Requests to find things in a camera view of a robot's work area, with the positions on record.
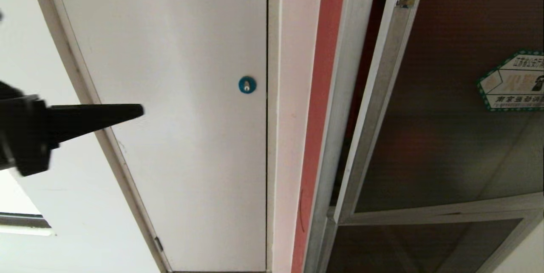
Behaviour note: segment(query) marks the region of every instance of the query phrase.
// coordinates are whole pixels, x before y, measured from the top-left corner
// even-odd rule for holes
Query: white door
[[[175,271],[263,271],[266,0],[62,0]],[[244,76],[256,80],[240,91]]]

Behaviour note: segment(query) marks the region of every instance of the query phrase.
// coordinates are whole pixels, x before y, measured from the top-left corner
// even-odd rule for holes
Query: black tool
[[[138,118],[140,104],[58,105],[0,82],[0,170],[22,176],[46,171],[61,142]]]

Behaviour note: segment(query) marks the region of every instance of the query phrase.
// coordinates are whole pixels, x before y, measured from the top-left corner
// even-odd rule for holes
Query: glass door
[[[319,272],[491,272],[542,221],[542,21],[542,0],[385,1]],[[534,81],[496,83],[534,83],[531,109],[493,109],[477,83],[527,55]]]

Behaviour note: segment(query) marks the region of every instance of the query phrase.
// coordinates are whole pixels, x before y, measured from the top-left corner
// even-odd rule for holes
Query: door
[[[171,268],[263,271],[266,0],[62,3],[100,102],[144,106],[113,131]]]
[[[542,0],[382,1],[305,272],[492,272],[542,222]],[[477,85],[512,63],[502,107]]]

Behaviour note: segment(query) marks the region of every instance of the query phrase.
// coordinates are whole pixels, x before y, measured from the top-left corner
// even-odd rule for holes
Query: metal door frame
[[[364,14],[364,12],[354,10],[354,7],[361,2],[364,0],[344,0],[344,8],[342,9],[342,23],[340,24],[331,87],[332,98],[329,99],[329,105],[332,105],[329,106],[330,121],[326,124],[327,134],[323,144],[326,151],[324,151],[323,163],[318,171],[313,221],[309,233],[310,244],[308,244],[304,271],[306,273],[324,273],[326,271],[338,226],[417,225],[522,219],[499,248],[493,252],[492,256],[478,269],[478,273],[492,272],[542,220],[544,198],[541,192],[451,205],[355,213],[370,158],[408,43],[419,0],[414,0],[414,5],[410,8],[398,7],[397,0],[386,0],[354,137],[343,174],[340,195],[337,205],[328,207],[334,184],[334,172],[340,156],[334,151],[338,150],[335,148],[341,147],[346,128],[346,122],[342,116],[343,112],[347,113],[349,110],[349,104],[345,104],[348,95],[344,93],[342,97],[338,95],[339,91],[337,90],[342,87],[349,89],[350,84],[346,84],[345,77],[342,77],[342,74],[349,73],[342,72],[336,67],[338,63],[342,63],[342,60],[344,60],[344,64],[347,64],[346,66],[351,65],[350,68],[342,68],[343,70],[349,71],[353,67],[353,64],[345,59],[351,57],[353,60],[354,56],[342,47],[353,42],[354,38],[350,34],[358,33],[361,28],[361,23],[359,25],[350,23],[350,21],[360,19],[357,17],[358,15]],[[333,153],[327,157],[327,151]]]

